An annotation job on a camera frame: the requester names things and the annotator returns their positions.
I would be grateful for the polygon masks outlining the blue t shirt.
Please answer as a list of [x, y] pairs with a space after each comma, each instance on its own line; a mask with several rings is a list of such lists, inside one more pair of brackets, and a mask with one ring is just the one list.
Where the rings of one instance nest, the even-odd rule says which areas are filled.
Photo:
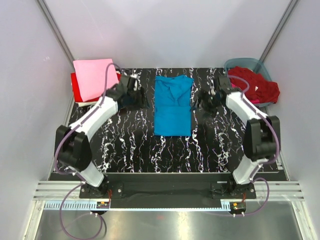
[[156, 136], [191, 136], [193, 83], [194, 80], [186, 75], [155, 77], [154, 134]]

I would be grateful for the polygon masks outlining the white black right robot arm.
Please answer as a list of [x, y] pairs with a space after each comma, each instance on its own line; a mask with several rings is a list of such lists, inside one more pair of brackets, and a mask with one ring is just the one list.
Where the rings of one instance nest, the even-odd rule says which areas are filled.
[[235, 199], [244, 194], [245, 186], [253, 182], [263, 165], [276, 162], [281, 150], [280, 119], [251, 103], [245, 95], [249, 88], [249, 83], [241, 77], [221, 76], [215, 79], [212, 88], [200, 90], [193, 104], [193, 109], [201, 107], [210, 115], [225, 105], [245, 124], [244, 155], [227, 185], [228, 195]]

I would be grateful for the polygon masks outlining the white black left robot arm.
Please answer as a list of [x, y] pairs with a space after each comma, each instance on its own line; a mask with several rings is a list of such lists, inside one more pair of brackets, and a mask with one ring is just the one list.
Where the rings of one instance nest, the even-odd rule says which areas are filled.
[[56, 130], [54, 167], [63, 164], [90, 185], [90, 192], [97, 198], [108, 193], [104, 174], [92, 162], [90, 141], [107, 120], [119, 110], [148, 107], [145, 89], [140, 86], [137, 74], [122, 74], [120, 81], [105, 90], [96, 104], [80, 119], [69, 126], [61, 125]]

